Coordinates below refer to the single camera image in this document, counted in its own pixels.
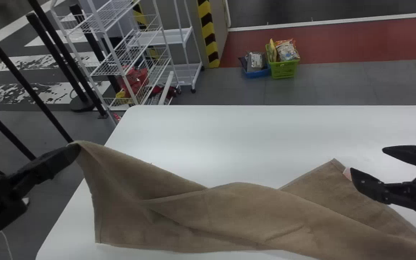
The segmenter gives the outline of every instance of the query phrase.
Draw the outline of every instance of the red bag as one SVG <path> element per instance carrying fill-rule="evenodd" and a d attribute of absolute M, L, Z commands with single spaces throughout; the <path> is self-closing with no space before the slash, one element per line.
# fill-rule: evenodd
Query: red bag
<path fill-rule="evenodd" d="M 127 82 L 129 82 L 131 89 L 134 93 L 134 95 L 137 94 L 139 89 L 142 86 L 145 86 L 149 83 L 149 80 L 147 79 L 147 68 L 143 69 L 134 69 L 132 67 L 126 74 Z M 125 97 L 130 98 L 131 94 L 129 94 L 129 90 L 126 87 L 126 84 L 122 77 L 118 77 L 118 83 L 120 84 L 120 87 L 125 92 Z"/>

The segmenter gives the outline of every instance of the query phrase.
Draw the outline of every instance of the cable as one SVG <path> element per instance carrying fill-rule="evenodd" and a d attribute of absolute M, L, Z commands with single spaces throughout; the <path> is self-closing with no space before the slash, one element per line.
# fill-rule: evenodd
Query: cable
<path fill-rule="evenodd" d="M 6 241 L 7 251 L 9 252 L 10 260 L 13 260 L 12 252 L 10 251 L 9 242 L 7 241 L 7 237 L 5 237 L 5 234 L 2 230 L 0 231 L 0 233 L 3 234 L 4 240 Z"/>

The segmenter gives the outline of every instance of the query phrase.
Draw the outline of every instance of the snack package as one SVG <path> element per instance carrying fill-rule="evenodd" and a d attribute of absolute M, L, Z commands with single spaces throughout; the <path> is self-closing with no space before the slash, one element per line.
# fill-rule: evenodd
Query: snack package
<path fill-rule="evenodd" d="M 276 62 L 277 61 L 277 49 L 276 44 L 272 40 L 269 40 L 269 51 L 268 51 L 269 62 Z"/>
<path fill-rule="evenodd" d="M 134 67 L 131 68 L 126 74 L 126 79 L 127 79 L 127 82 L 129 82 L 129 85 L 131 86 L 131 89 L 134 92 L 134 94 L 137 94 L 140 87 L 145 86 L 149 82 L 149 80 L 147 79 L 147 68 L 143 68 L 143 69 L 135 69 Z M 126 87 L 126 84 L 123 78 L 117 77 L 117 81 L 120 87 L 125 92 L 124 97 L 130 98 L 131 94 L 129 93 L 129 90 Z"/>
<path fill-rule="evenodd" d="M 246 55 L 246 72 L 259 71 L 266 64 L 264 52 L 250 51 Z"/>
<path fill-rule="evenodd" d="M 275 44 L 280 61 L 292 61 L 299 59 L 299 54 L 295 49 L 293 39 L 276 41 Z"/>

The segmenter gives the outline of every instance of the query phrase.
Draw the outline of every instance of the white table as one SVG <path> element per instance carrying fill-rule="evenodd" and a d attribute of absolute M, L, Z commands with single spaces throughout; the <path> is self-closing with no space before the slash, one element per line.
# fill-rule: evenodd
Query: white table
<path fill-rule="evenodd" d="M 106 146 L 208 187 L 279 188 L 332 158 L 385 182 L 411 181 L 416 167 L 381 151 L 402 144 L 416 145 L 416 107 L 137 106 Z M 393 208 L 416 226 L 416 212 Z M 310 259 L 279 250 L 181 254 L 95 244 L 93 218 L 82 181 L 37 259 Z"/>

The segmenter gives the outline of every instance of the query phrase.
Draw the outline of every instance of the snack bag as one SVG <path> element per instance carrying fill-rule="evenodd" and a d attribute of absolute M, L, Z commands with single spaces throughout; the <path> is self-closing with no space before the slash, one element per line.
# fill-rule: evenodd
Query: snack bag
<path fill-rule="evenodd" d="M 276 49 L 276 45 L 274 44 L 274 41 L 272 40 L 272 38 L 269 40 L 268 58 L 269 58 L 270 62 L 276 62 L 277 61 L 277 49 Z"/>
<path fill-rule="evenodd" d="M 295 49 L 294 40 L 276 41 L 277 53 L 281 61 L 292 61 L 299 59 L 299 54 Z"/>

